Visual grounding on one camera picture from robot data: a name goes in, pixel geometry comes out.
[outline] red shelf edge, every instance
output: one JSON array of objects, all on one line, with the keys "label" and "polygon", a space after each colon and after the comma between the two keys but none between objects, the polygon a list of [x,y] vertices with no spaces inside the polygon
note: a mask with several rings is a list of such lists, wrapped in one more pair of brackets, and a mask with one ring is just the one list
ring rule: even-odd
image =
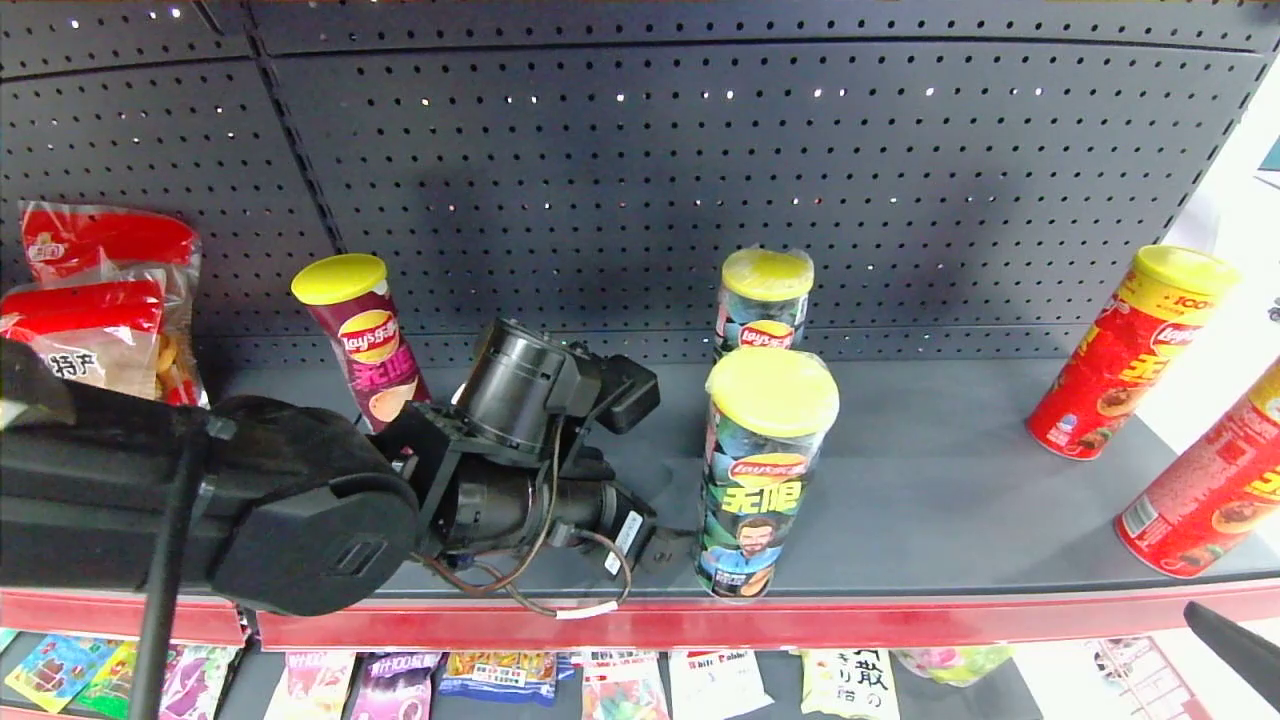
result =
[{"label": "red shelf edge", "polygon": [[262,648],[932,647],[1121,637],[1184,626],[1196,600],[1236,621],[1275,616],[1280,578],[1171,588],[987,597],[628,602],[552,620],[506,601],[366,601],[319,618],[257,615]]},{"label": "red shelf edge", "polygon": [[[0,589],[0,623],[33,633],[136,638],[143,605],[142,596]],[[236,606],[225,600],[180,600],[173,639],[239,647],[244,644],[244,630]]]}]

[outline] wire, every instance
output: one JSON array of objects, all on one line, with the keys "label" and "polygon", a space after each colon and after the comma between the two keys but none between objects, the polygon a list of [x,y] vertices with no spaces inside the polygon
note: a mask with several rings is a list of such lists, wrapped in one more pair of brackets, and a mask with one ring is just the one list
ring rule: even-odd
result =
[{"label": "wire", "polygon": [[[609,551],[611,555],[618,559],[620,573],[622,574],[622,589],[618,592],[617,597],[614,597],[613,600],[599,602],[596,605],[589,605],[586,607],[556,610],[553,607],[547,607],[545,605],[530,598],[529,596],[522,593],[520,588],[517,588],[513,583],[508,583],[506,588],[503,588],[507,591],[507,594],[509,594],[512,600],[515,600],[526,610],[531,610],[532,612],[536,612],[545,618],[554,618],[557,620],[593,618],[595,615],[602,615],[604,612],[612,612],[613,610],[617,610],[618,606],[621,606],[623,602],[626,602],[627,598],[631,596],[632,575],[631,575],[631,565],[627,564],[627,557],[622,552],[622,550],[617,546],[617,543],[614,543],[609,538],[591,530],[584,530],[581,528],[576,528],[575,534],[600,543],[602,546],[604,546],[605,550]],[[486,562],[477,561],[475,562],[475,566],[484,570],[485,573],[489,573],[494,578],[502,577],[498,573],[497,568]]]},{"label": "wire", "polygon": [[[444,578],[447,583],[467,593],[471,597],[484,597],[486,594],[500,591],[507,585],[509,585],[511,583],[516,582],[516,578],[518,578],[529,568],[530,562],[534,561],[534,556],[538,555],[538,551],[543,548],[543,543],[547,542],[547,534],[550,533],[552,529],[552,520],[554,519],[556,515],[556,495],[559,488],[559,443],[561,443],[561,434],[563,433],[563,430],[564,430],[564,416],[561,415],[556,419],[556,433],[552,436],[552,482],[550,482],[550,498],[547,501],[547,511],[545,511],[547,515],[543,518],[543,527],[541,529],[538,530],[538,537],[534,539],[534,543],[529,547],[529,552],[526,552],[525,556],[521,557],[520,562],[516,564],[516,568],[509,574],[495,575],[494,582],[489,583],[488,585],[474,585],[460,578],[457,573],[451,570],[447,565],[444,565],[444,562],[440,562],[435,557],[428,557],[417,552],[411,552],[410,557],[430,568],[431,570],[435,571],[435,574]],[[538,502],[535,497],[535,502],[532,507],[530,507],[530,512],[532,512],[534,507],[536,506]]]}]

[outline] lower shelf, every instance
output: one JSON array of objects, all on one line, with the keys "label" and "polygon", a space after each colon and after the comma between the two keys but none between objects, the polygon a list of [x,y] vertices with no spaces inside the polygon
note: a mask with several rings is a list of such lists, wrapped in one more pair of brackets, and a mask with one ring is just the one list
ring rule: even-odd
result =
[{"label": "lower shelf", "polygon": [[[626,348],[596,348],[625,351]],[[841,647],[1103,637],[1181,625],[1187,600],[1236,620],[1280,607],[1280,557],[1260,538],[1201,578],[1175,580],[1133,557],[1111,528],[1174,454],[1132,420],[1096,461],[1041,448],[1023,419],[1060,360],[833,363],[841,414],[765,600],[723,605],[692,562],[637,578],[623,610],[545,621],[506,600],[471,601],[406,565],[369,601],[316,619],[262,615],[266,647],[556,648],[735,644]],[[660,521],[696,528],[707,365],[654,365],[662,405],[631,433],[590,442]],[[425,370],[436,397],[466,369]],[[343,407],[335,369],[246,370],[228,392],[269,389]],[[572,551],[521,578],[544,598],[612,593]]]}]

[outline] black pole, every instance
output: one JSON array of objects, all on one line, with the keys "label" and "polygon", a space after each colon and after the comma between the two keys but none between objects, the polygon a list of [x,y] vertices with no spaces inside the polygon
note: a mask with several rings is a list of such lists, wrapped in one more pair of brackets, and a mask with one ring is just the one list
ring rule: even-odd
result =
[{"label": "black pole", "polygon": [[205,460],[212,442],[210,436],[227,436],[224,425],[232,424],[221,418],[209,416],[192,428],[174,469],[169,506],[156,534],[156,548],[147,571],[147,605],[138,635],[133,687],[129,691],[129,720],[155,720],[160,714],[160,693],[164,691],[164,669],[182,582],[182,556],[191,529],[191,509],[205,478]]},{"label": "black pole", "polygon": [[1196,637],[1280,710],[1280,647],[1198,602],[1188,602],[1183,618]]}]

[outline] yellow lid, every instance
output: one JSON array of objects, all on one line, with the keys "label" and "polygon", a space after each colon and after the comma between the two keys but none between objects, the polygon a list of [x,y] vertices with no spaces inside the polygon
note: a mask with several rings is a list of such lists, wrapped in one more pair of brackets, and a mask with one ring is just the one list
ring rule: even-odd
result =
[{"label": "yellow lid", "polygon": [[337,305],[387,281],[387,263],[362,252],[316,260],[293,275],[289,290],[305,305]]},{"label": "yellow lid", "polygon": [[1165,284],[1211,297],[1225,293],[1240,281],[1240,273],[1225,261],[1175,245],[1148,245],[1138,250],[1133,268]]},{"label": "yellow lid", "polygon": [[707,392],[721,413],[762,436],[824,433],[840,413],[840,389],[817,355],[740,347],[712,368]]},{"label": "yellow lid", "polygon": [[721,279],[742,297],[764,302],[791,300],[813,288],[813,259],[804,252],[746,247],[724,260]]}]

